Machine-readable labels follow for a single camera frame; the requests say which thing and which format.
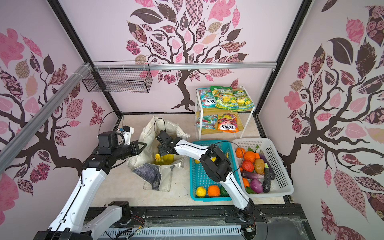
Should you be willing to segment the yellow banana bunch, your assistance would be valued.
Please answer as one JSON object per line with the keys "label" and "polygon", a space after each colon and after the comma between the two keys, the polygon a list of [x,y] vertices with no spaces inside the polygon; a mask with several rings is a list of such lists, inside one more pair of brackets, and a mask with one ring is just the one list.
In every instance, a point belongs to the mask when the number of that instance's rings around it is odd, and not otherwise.
{"label": "yellow banana bunch", "polygon": [[168,154],[160,156],[160,154],[155,155],[155,164],[159,166],[170,165],[174,162],[174,155]]}

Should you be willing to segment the beige canvas grocery bag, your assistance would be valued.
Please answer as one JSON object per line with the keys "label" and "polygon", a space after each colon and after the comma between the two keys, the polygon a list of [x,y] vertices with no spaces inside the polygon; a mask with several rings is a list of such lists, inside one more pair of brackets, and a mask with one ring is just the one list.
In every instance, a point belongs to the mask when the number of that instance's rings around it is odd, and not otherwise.
{"label": "beige canvas grocery bag", "polygon": [[127,167],[145,181],[143,189],[168,192],[171,189],[173,169],[183,167],[187,157],[177,154],[162,156],[164,143],[157,140],[161,131],[172,140],[176,137],[188,140],[190,137],[178,124],[153,117],[139,137],[139,142],[147,146],[139,155],[128,158]]}

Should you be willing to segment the orange fruit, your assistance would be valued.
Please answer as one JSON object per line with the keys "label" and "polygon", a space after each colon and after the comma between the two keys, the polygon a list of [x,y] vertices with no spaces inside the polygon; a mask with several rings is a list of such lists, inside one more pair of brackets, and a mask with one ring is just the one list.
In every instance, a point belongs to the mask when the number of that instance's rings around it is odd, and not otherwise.
{"label": "orange fruit", "polygon": [[207,193],[210,198],[216,198],[221,196],[220,188],[216,185],[209,186]]}

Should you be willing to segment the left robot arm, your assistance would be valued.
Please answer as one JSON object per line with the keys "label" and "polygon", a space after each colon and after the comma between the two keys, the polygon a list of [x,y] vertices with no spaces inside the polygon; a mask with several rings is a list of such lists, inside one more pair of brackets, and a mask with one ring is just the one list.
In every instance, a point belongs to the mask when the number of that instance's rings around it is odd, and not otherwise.
{"label": "left robot arm", "polygon": [[99,134],[99,145],[82,166],[79,181],[65,206],[46,231],[39,231],[36,240],[97,240],[118,221],[128,223],[132,211],[129,203],[114,201],[105,210],[85,223],[91,203],[116,162],[139,155],[147,146],[131,141],[133,128],[124,126],[120,132]]}

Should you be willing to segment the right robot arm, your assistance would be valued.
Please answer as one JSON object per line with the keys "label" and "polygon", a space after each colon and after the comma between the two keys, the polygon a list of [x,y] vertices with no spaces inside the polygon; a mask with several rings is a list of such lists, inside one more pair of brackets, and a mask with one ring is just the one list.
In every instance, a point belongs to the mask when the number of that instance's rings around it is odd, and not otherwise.
{"label": "right robot arm", "polygon": [[230,195],[234,206],[238,209],[237,217],[240,221],[250,221],[254,216],[255,205],[241,189],[234,176],[230,160],[217,145],[212,144],[207,147],[190,143],[180,137],[172,138],[165,130],[160,131],[156,140],[160,143],[158,150],[161,156],[175,154],[199,160],[207,176],[221,184]]}

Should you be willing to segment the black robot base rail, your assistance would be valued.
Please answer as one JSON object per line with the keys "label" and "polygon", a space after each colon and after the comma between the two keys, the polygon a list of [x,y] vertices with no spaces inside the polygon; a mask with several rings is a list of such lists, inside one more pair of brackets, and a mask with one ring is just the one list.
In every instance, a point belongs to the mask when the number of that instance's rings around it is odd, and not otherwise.
{"label": "black robot base rail", "polygon": [[314,234],[299,204],[131,207],[113,201],[106,207],[64,208],[41,240],[109,240],[204,237],[242,240],[312,240]]}

